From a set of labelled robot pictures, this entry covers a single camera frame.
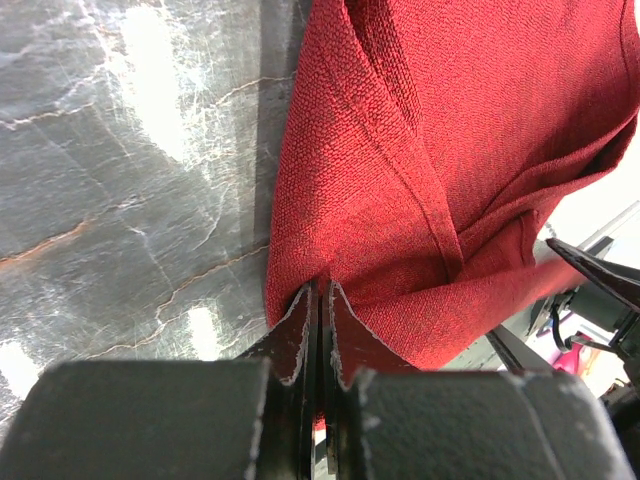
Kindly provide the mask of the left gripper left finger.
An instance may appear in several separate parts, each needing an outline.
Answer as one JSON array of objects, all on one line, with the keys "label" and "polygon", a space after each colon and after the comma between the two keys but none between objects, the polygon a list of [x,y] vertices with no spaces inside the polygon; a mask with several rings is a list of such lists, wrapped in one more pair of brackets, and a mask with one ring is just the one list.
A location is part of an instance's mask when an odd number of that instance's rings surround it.
[{"label": "left gripper left finger", "polygon": [[284,317],[240,357],[245,479],[311,479],[317,404],[318,291],[303,285]]}]

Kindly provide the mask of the dark red cloth napkin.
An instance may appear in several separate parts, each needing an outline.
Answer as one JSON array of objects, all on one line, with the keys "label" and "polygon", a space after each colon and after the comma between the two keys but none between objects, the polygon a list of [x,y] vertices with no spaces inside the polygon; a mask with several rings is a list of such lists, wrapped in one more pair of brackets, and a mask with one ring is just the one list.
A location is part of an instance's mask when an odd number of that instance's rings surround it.
[{"label": "dark red cloth napkin", "polygon": [[578,275],[533,245],[636,130],[630,1],[316,1],[275,187],[270,325],[307,281],[422,369]]}]

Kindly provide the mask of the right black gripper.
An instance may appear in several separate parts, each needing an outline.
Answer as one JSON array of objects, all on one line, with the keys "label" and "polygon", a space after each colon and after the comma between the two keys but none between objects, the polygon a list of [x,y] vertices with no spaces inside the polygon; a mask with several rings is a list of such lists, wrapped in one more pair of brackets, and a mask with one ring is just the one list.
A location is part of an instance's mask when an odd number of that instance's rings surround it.
[{"label": "right black gripper", "polygon": [[[530,333],[551,333],[556,347],[569,352],[574,345],[614,353],[622,360],[639,357],[639,270],[612,263],[568,243],[549,239],[547,245],[585,282],[537,301],[531,310]],[[561,324],[578,316],[612,337],[606,343],[582,331],[563,337]],[[492,348],[510,372],[549,372],[550,364],[506,327],[486,334]]]}]

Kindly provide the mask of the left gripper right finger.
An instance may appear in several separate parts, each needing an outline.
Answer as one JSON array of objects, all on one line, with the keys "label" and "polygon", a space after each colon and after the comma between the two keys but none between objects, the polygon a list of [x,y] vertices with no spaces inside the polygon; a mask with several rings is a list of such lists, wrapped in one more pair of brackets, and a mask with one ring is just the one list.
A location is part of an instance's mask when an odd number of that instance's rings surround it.
[{"label": "left gripper right finger", "polygon": [[320,320],[328,468],[338,479],[366,479],[366,389],[379,373],[414,374],[419,370],[355,315],[335,281],[322,294]]}]

